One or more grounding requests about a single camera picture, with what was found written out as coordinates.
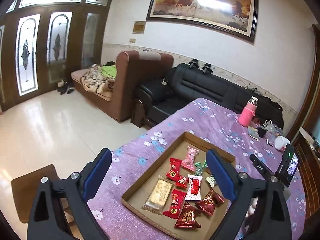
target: camera screen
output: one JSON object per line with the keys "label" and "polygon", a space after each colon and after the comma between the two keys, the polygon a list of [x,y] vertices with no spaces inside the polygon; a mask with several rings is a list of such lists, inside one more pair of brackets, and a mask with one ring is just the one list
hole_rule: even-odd
{"label": "camera screen", "polygon": [[293,154],[293,157],[289,163],[289,167],[287,169],[287,172],[290,176],[293,176],[296,169],[297,169],[297,166],[298,166],[298,158],[296,156],[296,154]]}

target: plastic bottle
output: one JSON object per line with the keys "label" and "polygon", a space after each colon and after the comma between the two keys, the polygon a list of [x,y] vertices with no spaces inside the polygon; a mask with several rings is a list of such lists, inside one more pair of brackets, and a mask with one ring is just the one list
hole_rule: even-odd
{"label": "plastic bottle", "polygon": [[238,120],[242,126],[248,127],[250,125],[252,118],[256,114],[255,111],[257,109],[257,105],[258,105],[258,99],[255,97],[251,97],[247,105],[242,110],[242,113]]}

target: floral tablecloth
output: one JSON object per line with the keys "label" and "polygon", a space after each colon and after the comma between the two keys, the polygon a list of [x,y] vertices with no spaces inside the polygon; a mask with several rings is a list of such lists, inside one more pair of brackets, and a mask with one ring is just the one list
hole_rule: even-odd
{"label": "floral tablecloth", "polygon": [[[113,151],[113,162],[94,199],[88,205],[99,225],[114,240],[173,239],[152,227],[121,204],[121,195],[184,131],[189,131],[236,157],[238,171],[252,178],[262,176],[252,166],[250,154],[255,154],[273,172],[281,162],[281,153],[268,146],[265,139],[256,141],[248,136],[229,109],[198,98],[183,109],[153,127],[146,134]],[[303,232],[305,194],[299,171],[296,171],[287,201],[292,226],[292,239]]]}

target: pink candy wrapper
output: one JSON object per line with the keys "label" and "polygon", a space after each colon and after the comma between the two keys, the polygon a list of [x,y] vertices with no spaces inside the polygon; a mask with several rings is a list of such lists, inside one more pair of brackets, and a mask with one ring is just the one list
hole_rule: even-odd
{"label": "pink candy wrapper", "polygon": [[187,157],[182,161],[181,166],[190,171],[195,171],[196,168],[193,161],[195,160],[198,153],[199,153],[199,150],[188,146]]}

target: black leather sofa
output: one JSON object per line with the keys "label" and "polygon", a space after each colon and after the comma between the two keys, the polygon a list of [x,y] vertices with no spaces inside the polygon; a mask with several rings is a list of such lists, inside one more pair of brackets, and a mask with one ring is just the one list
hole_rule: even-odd
{"label": "black leather sofa", "polygon": [[204,74],[202,70],[190,68],[184,63],[172,68],[167,80],[167,85],[162,84],[162,79],[157,79],[136,88],[131,119],[136,126],[154,126],[196,98],[206,98],[235,113],[241,113],[248,100],[255,96],[259,99],[256,117],[260,122],[270,119],[283,129],[281,106],[228,80]]}

